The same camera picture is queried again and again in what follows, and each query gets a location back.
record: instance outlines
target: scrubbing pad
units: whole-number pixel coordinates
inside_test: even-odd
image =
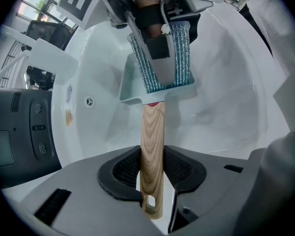
[[[177,21],[170,23],[171,33],[173,35],[176,52],[176,78],[174,84],[170,86],[161,86],[158,82],[150,63],[144,54],[139,42],[133,33],[128,35],[128,41],[131,44],[133,53],[136,56],[140,68],[141,76],[147,93],[156,92],[173,87],[179,87],[189,84],[190,80],[190,47],[189,47],[189,29],[188,21]]]

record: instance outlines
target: wood grain handle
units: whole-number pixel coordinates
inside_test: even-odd
[[[150,219],[163,215],[163,150],[165,130],[165,102],[144,105],[141,130],[140,191],[142,208]],[[148,196],[155,198],[155,206],[148,203]]]

